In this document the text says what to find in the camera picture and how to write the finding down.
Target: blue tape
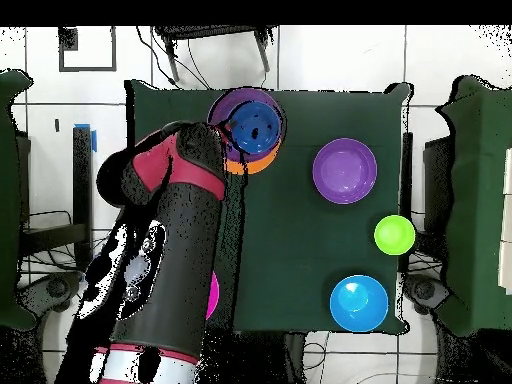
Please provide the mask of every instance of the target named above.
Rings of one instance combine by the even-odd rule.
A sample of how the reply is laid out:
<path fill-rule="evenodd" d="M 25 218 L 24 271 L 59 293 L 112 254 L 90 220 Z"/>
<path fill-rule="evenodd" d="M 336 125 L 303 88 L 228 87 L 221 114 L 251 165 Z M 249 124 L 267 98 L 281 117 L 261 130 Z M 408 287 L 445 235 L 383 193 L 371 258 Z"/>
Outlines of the blue tape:
<path fill-rule="evenodd" d="M 75 128 L 85 128 L 85 129 L 91 129 L 91 124 L 75 124 Z M 96 142 L 96 130 L 94 131 L 91 131 L 91 149 L 93 152 L 97 152 L 98 151 L 98 147 L 97 147 L 97 142 Z"/>
<path fill-rule="evenodd" d="M 91 131 L 91 149 L 93 152 L 98 151 L 97 143 L 96 143 L 96 130 Z"/>

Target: chair leg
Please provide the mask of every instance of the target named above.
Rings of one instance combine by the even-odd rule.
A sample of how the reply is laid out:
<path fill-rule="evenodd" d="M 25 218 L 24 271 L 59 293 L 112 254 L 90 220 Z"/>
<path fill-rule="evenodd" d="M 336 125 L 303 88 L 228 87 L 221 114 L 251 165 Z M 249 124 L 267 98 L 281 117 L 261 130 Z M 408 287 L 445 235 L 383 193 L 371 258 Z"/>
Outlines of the chair leg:
<path fill-rule="evenodd" d="M 260 52 L 265 72 L 269 72 L 270 66 L 268 65 L 267 52 L 265 51 L 268 45 L 267 33 L 265 31 L 254 31 L 254 38 L 256 38 L 256 44 L 258 45 L 258 50 Z"/>
<path fill-rule="evenodd" d="M 169 65 L 171 65 L 172 78 L 175 82 L 178 82 L 180 77 L 178 75 L 178 70 L 176 69 L 176 62 L 174 61 L 174 47 L 172 45 L 172 40 L 165 37 L 164 43 L 165 51 L 167 52 L 167 57 L 169 59 Z"/>

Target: floor tile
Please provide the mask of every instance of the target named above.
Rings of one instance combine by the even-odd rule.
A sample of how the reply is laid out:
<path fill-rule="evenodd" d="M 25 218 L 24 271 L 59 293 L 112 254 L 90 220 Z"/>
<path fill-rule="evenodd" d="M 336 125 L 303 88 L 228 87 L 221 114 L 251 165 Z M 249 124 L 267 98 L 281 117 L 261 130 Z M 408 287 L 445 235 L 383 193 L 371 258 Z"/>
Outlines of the floor tile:
<path fill-rule="evenodd" d="M 425 211 L 425 167 L 423 151 L 425 143 L 430 140 L 446 137 L 450 134 L 448 124 L 434 108 L 409 109 L 409 131 L 413 133 L 412 152 L 412 199 L 411 209 L 416 212 Z M 413 222 L 423 229 L 423 217 L 413 216 Z"/>
<path fill-rule="evenodd" d="M 407 298 L 402 300 L 402 317 L 409 323 L 409 331 L 399 336 L 400 352 L 436 353 L 437 332 L 432 316 L 420 315 Z"/>
<path fill-rule="evenodd" d="M 434 384 L 436 355 L 403 355 L 398 361 L 398 384 Z"/>
<path fill-rule="evenodd" d="M 329 337 L 329 352 L 396 352 L 396 336 L 388 334 L 334 333 Z"/>
<path fill-rule="evenodd" d="M 48 384 L 53 384 L 64 359 L 61 352 L 43 352 L 43 366 Z"/>
<path fill-rule="evenodd" d="M 225 89 L 241 86 L 277 88 L 277 28 L 273 29 L 274 42 L 269 39 L 266 48 L 270 72 L 265 79 L 265 69 L 261 60 L 256 39 L 252 32 L 239 34 L 217 35 L 213 37 L 190 40 L 190 51 L 200 73 L 213 89 Z M 154 34 L 153 48 L 158 59 L 153 58 L 153 85 L 158 88 L 174 88 L 167 77 L 172 78 L 171 67 L 160 36 Z M 199 73 L 192 62 L 188 42 L 178 41 L 175 50 L 177 59 L 188 67 L 199 78 Z M 178 86 L 185 89 L 205 89 L 205 87 L 181 64 L 176 62 L 178 70 Z"/>
<path fill-rule="evenodd" d="M 18 289 L 22 289 L 29 284 L 33 284 L 36 280 L 46 277 L 49 273 L 54 272 L 55 270 L 56 268 L 54 267 L 35 263 L 32 258 L 30 263 L 28 258 L 23 258 L 23 262 L 20 267 L 20 280 L 18 281 L 17 287 Z"/>
<path fill-rule="evenodd" d="M 408 25 L 406 81 L 411 104 L 441 105 L 453 81 L 476 74 L 500 88 L 512 85 L 510 31 L 491 25 Z"/>
<path fill-rule="evenodd" d="M 149 27 L 140 27 L 149 41 Z M 98 66 L 111 55 L 105 27 L 78 27 L 78 51 L 64 53 L 64 65 Z M 30 103 L 124 103 L 125 79 L 151 79 L 151 52 L 133 26 L 116 27 L 116 72 L 59 72 L 59 40 L 55 27 L 27 29 L 27 71 L 34 79 Z"/>
<path fill-rule="evenodd" d="M 92 154 L 93 227 L 111 228 L 119 209 L 106 203 L 96 188 L 101 164 L 114 152 L 126 147 L 124 106 L 29 105 L 30 208 L 32 212 L 73 208 L 73 127 L 90 124 L 97 134 L 97 152 Z M 56 131 L 55 119 L 59 120 Z M 62 225 L 65 216 L 46 215 L 39 223 Z"/>
<path fill-rule="evenodd" d="M 318 363 L 317 354 L 304 354 L 304 365 Z M 305 370 L 308 384 L 370 384 L 376 376 L 395 375 L 396 354 L 381 355 L 356 355 L 330 353 L 325 358 L 325 367 L 322 376 L 323 364 L 314 368 Z M 375 381 L 375 384 L 395 384 L 396 378 L 381 379 Z"/>
<path fill-rule="evenodd" d="M 281 90 L 382 92 L 403 81 L 404 25 L 283 25 Z"/>
<path fill-rule="evenodd" d="M 315 345 L 315 343 L 326 346 L 328 331 L 311 331 L 306 336 L 306 344 L 304 345 L 304 351 L 313 351 L 317 352 L 320 347 Z"/>

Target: wire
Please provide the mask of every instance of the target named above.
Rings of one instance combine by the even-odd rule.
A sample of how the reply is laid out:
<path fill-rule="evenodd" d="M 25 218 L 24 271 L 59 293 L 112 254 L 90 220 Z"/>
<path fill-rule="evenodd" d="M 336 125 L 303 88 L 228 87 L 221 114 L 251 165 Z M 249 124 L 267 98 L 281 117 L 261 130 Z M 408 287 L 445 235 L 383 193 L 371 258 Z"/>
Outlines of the wire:
<path fill-rule="evenodd" d="M 416 212 L 416 211 L 411 211 L 411 213 L 414 213 L 416 215 L 425 215 L 425 212 Z"/>
<path fill-rule="evenodd" d="M 107 236 L 107 237 L 104 237 L 104 238 L 102 238 L 102 239 L 94 240 L 94 241 L 93 241 L 93 243 L 96 243 L 96 242 L 98 242 L 98 243 L 96 243 L 96 244 L 93 246 L 93 248 L 92 248 L 92 249 L 93 249 L 93 250 L 94 250 L 94 249 L 96 249 L 96 248 L 97 248 L 97 247 L 98 247 L 98 246 L 99 246 L 103 241 L 105 241 L 107 238 L 108 238 L 108 236 Z"/>
<path fill-rule="evenodd" d="M 68 211 L 37 212 L 37 213 L 31 213 L 29 216 L 48 215 L 51 213 L 65 213 L 68 216 L 69 223 L 71 224 L 71 214 Z"/>
<path fill-rule="evenodd" d="M 324 345 L 325 350 L 327 350 L 327 343 L 329 342 L 330 335 L 331 335 L 331 332 L 329 331 L 327 333 L 327 337 L 325 338 L 325 345 Z M 324 370 L 325 370 L 325 359 L 324 359 L 324 363 L 322 364 L 322 374 L 320 374 L 320 381 L 318 384 L 322 384 L 322 379 L 324 378 Z"/>
<path fill-rule="evenodd" d="M 403 377 L 425 377 L 425 378 L 431 378 L 431 379 L 437 380 L 437 381 L 449 381 L 449 382 L 457 382 L 457 383 L 462 382 L 462 381 L 456 381 L 456 380 L 448 380 L 446 378 L 433 377 L 431 375 L 426 375 L 426 374 L 403 374 L 403 373 L 399 373 L 399 372 L 382 372 L 379 374 L 374 374 L 369 377 L 366 377 L 366 378 L 362 379 L 361 381 L 357 382 L 356 384 L 362 384 L 365 381 L 369 380 L 370 378 L 378 377 L 381 375 L 399 375 L 399 376 L 403 376 Z M 466 380 L 466 381 L 464 381 L 464 383 L 478 383 L 478 380 Z"/>
<path fill-rule="evenodd" d="M 323 355 L 322 355 L 322 359 L 320 360 L 320 362 L 319 362 L 318 364 L 316 364 L 316 365 L 312 365 L 312 366 L 310 366 L 310 367 L 306 367 L 306 368 L 304 368 L 304 371 L 312 370 L 312 369 L 314 369 L 314 368 L 318 368 L 320 365 L 322 365 L 322 364 L 324 363 L 324 361 L 325 361 L 325 357 L 327 356 L 327 351 L 326 351 L 325 347 L 324 347 L 324 346 L 322 346 L 320 343 L 316 343 L 316 342 L 314 342 L 314 343 L 313 343 L 313 342 L 311 342 L 311 343 L 307 343 L 307 344 L 304 346 L 304 351 L 306 350 L 306 347 L 307 347 L 307 346 L 310 346 L 310 345 L 317 345 L 317 346 L 320 346 L 320 349 L 322 349 L 322 353 L 323 353 Z"/>
<path fill-rule="evenodd" d="M 41 258 L 36 256 L 35 254 L 31 255 L 31 256 L 33 256 L 37 260 L 37 261 L 33 261 L 33 262 L 34 263 L 38 263 L 40 265 L 54 266 L 54 267 L 60 268 L 60 269 L 65 270 L 65 271 L 81 271 L 80 269 L 78 269 L 76 267 L 69 267 L 69 266 L 66 266 L 64 263 L 56 262 L 55 259 L 52 256 L 52 254 L 49 251 L 48 251 L 48 255 L 52 259 L 53 263 L 49 263 L 49 262 L 43 261 Z"/>
<path fill-rule="evenodd" d="M 424 263 L 425 265 L 433 265 L 433 264 L 439 264 L 442 265 L 442 262 L 439 261 L 426 261 L 425 259 L 422 259 L 420 256 L 416 255 L 416 253 L 411 253 L 411 255 L 416 256 L 419 261 L 409 262 L 409 265 Z"/>
<path fill-rule="evenodd" d="M 260 85 L 260 88 L 263 88 L 263 84 L 265 84 L 265 81 L 267 80 L 267 71 L 265 71 L 265 78 L 263 78 L 263 82 Z"/>
<path fill-rule="evenodd" d="M 304 371 L 307 371 L 307 370 L 311 370 L 313 368 L 318 368 L 320 365 L 322 365 L 322 373 L 320 374 L 320 382 L 318 384 L 322 384 L 322 379 L 324 377 L 325 358 L 327 357 L 327 344 L 329 343 L 330 335 L 331 335 L 331 332 L 329 331 L 327 333 L 327 337 L 325 338 L 325 342 L 324 342 L 323 346 L 320 343 L 316 343 L 316 342 L 306 343 L 306 345 L 304 346 L 304 350 L 306 350 L 306 347 L 309 345 L 317 345 L 317 346 L 320 346 L 320 348 L 322 349 L 322 360 L 316 365 L 304 368 Z"/>
<path fill-rule="evenodd" d="M 433 378 L 434 380 L 437 379 L 437 377 L 432 377 L 431 375 L 422 375 L 422 374 L 402 374 L 402 373 L 399 373 L 399 372 L 381 372 L 379 374 L 374 374 L 374 375 L 371 375 L 369 377 L 366 377 L 366 378 L 363 378 L 361 381 L 357 382 L 356 384 L 362 384 L 364 383 L 365 381 L 369 380 L 370 378 L 373 378 L 373 377 L 378 377 L 378 376 L 381 376 L 381 375 L 399 375 L 399 376 L 403 376 L 403 377 L 427 377 L 427 378 Z"/>
<path fill-rule="evenodd" d="M 48 274 L 51 274 L 51 272 L 44 272 L 44 271 L 20 271 L 20 274 L 44 274 L 44 275 L 48 275 Z"/>
<path fill-rule="evenodd" d="M 196 68 L 197 73 L 201 76 L 206 86 L 211 90 L 210 84 L 206 81 L 206 78 L 203 77 L 203 74 L 199 71 L 199 68 L 196 65 L 196 61 L 194 60 L 194 57 L 192 56 L 192 51 L 190 50 L 190 39 L 187 40 L 187 46 L 188 46 L 188 53 L 190 54 L 190 59 L 192 59 L 192 63 L 194 64 L 194 67 Z"/>
<path fill-rule="evenodd" d="M 60 253 L 61 255 L 69 256 L 70 258 L 75 260 L 75 256 L 69 251 L 69 249 L 66 249 L 66 250 L 67 250 L 67 252 L 62 252 L 62 251 L 57 250 L 57 249 L 50 249 L 50 252 Z"/>
<path fill-rule="evenodd" d="M 48 214 L 51 214 L 51 213 L 65 213 L 67 216 L 68 216 L 68 220 L 69 220 L 69 225 L 71 225 L 73 222 L 71 221 L 71 214 L 68 212 L 68 211 L 48 211 L 48 212 L 36 212 L 36 213 L 31 213 L 29 214 L 29 216 L 38 216 L 38 215 L 48 215 Z M 69 256 L 71 256 L 72 258 L 74 258 L 74 256 L 72 255 L 72 253 L 69 251 L 69 248 L 68 246 L 64 246 L 64 248 L 68 251 L 68 254 Z"/>
<path fill-rule="evenodd" d="M 162 51 L 167 55 L 167 52 L 165 51 L 165 49 L 164 49 L 164 48 L 163 48 L 163 47 L 158 43 L 158 41 L 156 40 L 156 38 L 155 38 L 155 34 L 152 34 L 151 36 L 153 37 L 153 41 L 156 43 L 156 45 L 157 45 L 158 47 L 160 47 L 160 50 L 162 50 Z M 187 66 L 185 66 L 183 63 L 181 63 L 181 62 L 178 60 L 178 58 L 177 58 L 176 56 L 174 56 L 174 61 L 175 61 L 175 62 L 177 62 L 177 63 L 179 63 L 179 64 L 180 64 L 181 66 L 183 66 L 187 71 L 189 71 L 189 72 L 194 76 L 194 78 L 195 78 L 196 80 L 198 80 L 198 81 L 203 85 L 203 87 L 204 87 L 204 88 L 206 88 L 207 90 L 211 90 L 211 88 L 210 88 L 208 85 L 206 85 L 203 81 L 201 81 L 201 80 L 199 79 L 199 77 L 198 77 L 196 74 L 194 74 L 194 73 L 193 73 L 193 72 L 192 72 L 192 71 L 191 71 Z"/>
<path fill-rule="evenodd" d="M 434 270 L 435 272 L 437 272 L 437 273 L 439 274 L 439 271 L 438 271 L 438 270 L 436 270 L 436 269 L 434 269 L 434 268 L 438 268 L 438 267 L 440 267 L 440 266 L 443 266 L 443 265 L 441 264 L 441 265 L 432 265 L 432 266 L 427 266 L 427 267 L 425 267 L 425 268 L 413 268 L 413 269 L 409 269 L 408 271 L 409 271 L 409 272 L 415 272 L 415 271 L 425 271 L 425 270 L 427 270 L 427 269 L 432 269 L 432 270 Z"/>
<path fill-rule="evenodd" d="M 151 52 L 153 53 L 153 56 L 155 56 L 155 59 L 156 59 L 156 66 L 158 67 L 159 71 L 167 78 L 167 80 L 172 84 L 174 85 L 175 87 L 177 87 L 179 90 L 183 90 L 183 88 L 181 88 L 178 84 L 176 84 L 176 81 L 174 81 L 169 75 L 167 75 L 164 71 L 162 71 L 162 68 L 160 67 L 160 62 L 158 61 L 158 56 L 156 55 L 155 53 L 155 50 L 153 50 L 153 47 L 151 47 L 148 43 L 146 43 L 143 39 L 142 39 L 142 35 L 140 34 L 140 29 L 139 27 L 136 25 L 135 26 L 135 29 L 137 30 L 137 34 L 139 35 L 139 40 L 142 44 L 144 44 L 149 50 L 151 50 Z"/>

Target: light blue bowl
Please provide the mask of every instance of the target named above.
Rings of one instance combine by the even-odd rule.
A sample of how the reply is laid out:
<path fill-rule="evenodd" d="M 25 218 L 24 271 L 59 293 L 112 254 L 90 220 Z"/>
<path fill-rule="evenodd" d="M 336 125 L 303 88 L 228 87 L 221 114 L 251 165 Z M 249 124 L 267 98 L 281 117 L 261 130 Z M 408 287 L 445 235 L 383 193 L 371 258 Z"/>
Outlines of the light blue bowl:
<path fill-rule="evenodd" d="M 341 280 L 331 293 L 330 309 L 336 323 L 353 333 L 377 328 L 388 313 L 388 295 L 382 284 L 366 275 Z"/>

